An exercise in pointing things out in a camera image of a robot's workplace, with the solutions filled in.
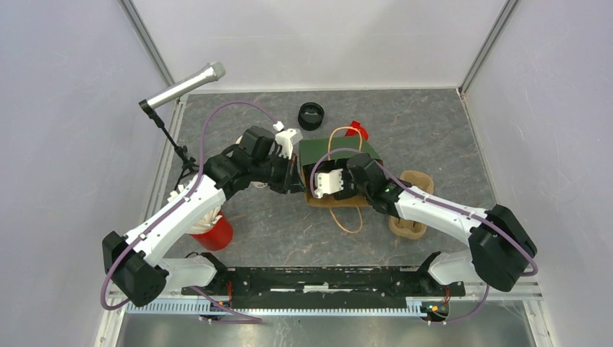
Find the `green paper bag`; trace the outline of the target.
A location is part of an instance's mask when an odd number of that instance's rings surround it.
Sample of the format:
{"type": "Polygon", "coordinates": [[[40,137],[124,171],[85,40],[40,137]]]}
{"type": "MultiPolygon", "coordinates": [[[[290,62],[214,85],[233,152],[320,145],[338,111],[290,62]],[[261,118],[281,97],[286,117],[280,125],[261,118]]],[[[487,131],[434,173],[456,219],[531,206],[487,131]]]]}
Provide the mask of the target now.
{"type": "Polygon", "coordinates": [[[328,210],[337,227],[347,234],[357,234],[364,227],[364,219],[361,213],[363,207],[369,203],[364,200],[349,199],[335,200],[335,194],[325,195],[321,199],[314,197],[314,175],[317,172],[329,172],[337,168],[347,168],[349,158],[359,154],[367,153],[378,163],[382,162],[380,154],[364,140],[360,134],[357,136],[345,137],[344,134],[349,127],[339,127],[333,130],[329,137],[301,140],[299,142],[299,165],[301,177],[306,185],[304,197],[306,204],[310,207],[324,208],[328,210]],[[354,208],[357,210],[357,220],[359,222],[356,230],[346,228],[338,219],[335,211],[338,208],[354,208]]]}

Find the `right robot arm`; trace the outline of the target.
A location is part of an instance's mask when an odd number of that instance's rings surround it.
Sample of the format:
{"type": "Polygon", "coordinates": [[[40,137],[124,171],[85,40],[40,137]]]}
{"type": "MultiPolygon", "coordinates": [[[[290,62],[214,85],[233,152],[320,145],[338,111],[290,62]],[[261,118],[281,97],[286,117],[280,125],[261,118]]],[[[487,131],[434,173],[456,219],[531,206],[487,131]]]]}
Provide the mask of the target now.
{"type": "Polygon", "coordinates": [[[460,281],[480,281],[509,292],[520,278],[538,273],[538,249],[508,207],[469,207],[428,194],[366,153],[350,157],[346,168],[377,212],[422,223],[465,244],[463,251],[435,256],[418,274],[423,293],[435,295],[460,281]]]}

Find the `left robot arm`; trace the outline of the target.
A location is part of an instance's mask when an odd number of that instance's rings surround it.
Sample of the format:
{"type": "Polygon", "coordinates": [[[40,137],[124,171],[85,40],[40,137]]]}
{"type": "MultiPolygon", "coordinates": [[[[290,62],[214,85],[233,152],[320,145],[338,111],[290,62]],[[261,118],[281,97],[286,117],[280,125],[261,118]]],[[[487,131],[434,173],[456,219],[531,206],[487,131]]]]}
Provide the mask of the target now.
{"type": "Polygon", "coordinates": [[[209,294],[221,293],[227,275],[206,257],[167,259],[166,252],[184,234],[193,234],[206,215],[219,213],[224,202],[252,182],[266,184],[274,192],[287,194],[300,182],[294,146],[302,139],[298,129],[273,134],[262,127],[246,130],[238,143],[209,158],[202,170],[183,191],[143,224],[121,235],[115,231],[102,240],[106,277],[101,289],[101,303],[106,301],[113,283],[125,296],[125,302],[143,307],[166,289],[190,286],[209,294]]]}

